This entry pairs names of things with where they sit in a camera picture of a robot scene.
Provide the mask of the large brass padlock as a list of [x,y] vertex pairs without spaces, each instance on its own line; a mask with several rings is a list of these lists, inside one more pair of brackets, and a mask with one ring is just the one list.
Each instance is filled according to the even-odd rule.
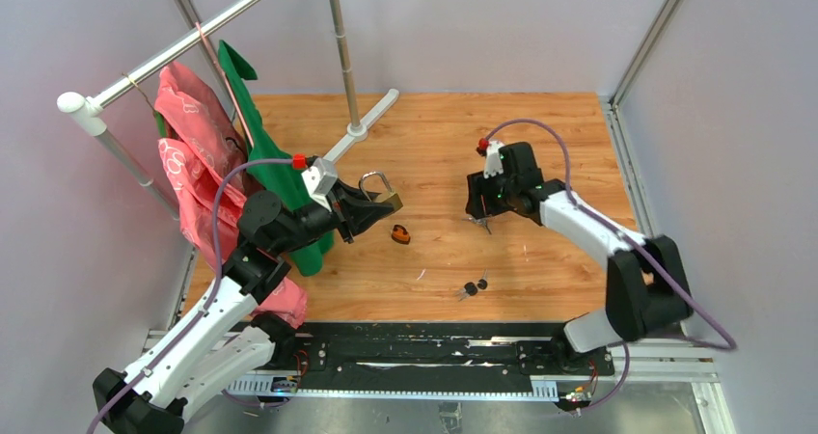
[[[369,191],[367,184],[370,180],[379,180],[382,186],[380,192]],[[389,179],[381,171],[371,171],[361,175],[358,181],[359,190],[365,195],[366,199],[373,203],[388,203],[392,207],[392,212],[397,212],[403,208],[403,201],[397,191],[393,188]]]

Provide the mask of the orange black Opel padlock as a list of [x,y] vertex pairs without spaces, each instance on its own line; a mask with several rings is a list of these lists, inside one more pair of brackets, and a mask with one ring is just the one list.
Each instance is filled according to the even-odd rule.
[[404,226],[395,224],[392,227],[391,239],[398,244],[408,245],[411,243],[411,234]]

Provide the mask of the black-headed key bunch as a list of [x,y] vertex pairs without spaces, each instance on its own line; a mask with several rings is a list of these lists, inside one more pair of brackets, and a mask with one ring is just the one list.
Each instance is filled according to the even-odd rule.
[[465,283],[460,289],[458,289],[454,296],[459,300],[463,301],[469,297],[476,296],[481,291],[485,290],[488,287],[488,270],[484,270],[482,275],[479,277],[478,280],[475,282],[468,282]]

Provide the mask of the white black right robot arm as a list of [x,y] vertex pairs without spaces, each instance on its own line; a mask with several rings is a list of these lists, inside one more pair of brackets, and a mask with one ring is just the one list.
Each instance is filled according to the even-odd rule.
[[527,142],[482,139],[477,153],[485,164],[467,176],[468,215],[480,222],[505,213],[527,218],[563,235],[605,269],[605,305],[563,325],[550,349],[556,369],[575,373],[592,350],[643,339],[692,315],[674,241],[626,229],[585,205],[566,182],[545,179]]

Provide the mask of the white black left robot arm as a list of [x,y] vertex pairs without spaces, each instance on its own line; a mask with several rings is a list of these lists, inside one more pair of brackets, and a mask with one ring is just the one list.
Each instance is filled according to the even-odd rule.
[[291,266],[283,255],[338,231],[353,238],[402,207],[396,192],[373,193],[341,181],[329,204],[288,209],[260,191],[244,204],[239,237],[195,308],[123,371],[104,369],[93,383],[97,416],[114,433],[180,433],[207,402],[246,373],[288,367],[295,326],[273,312],[257,315],[232,341],[228,330],[283,284]]

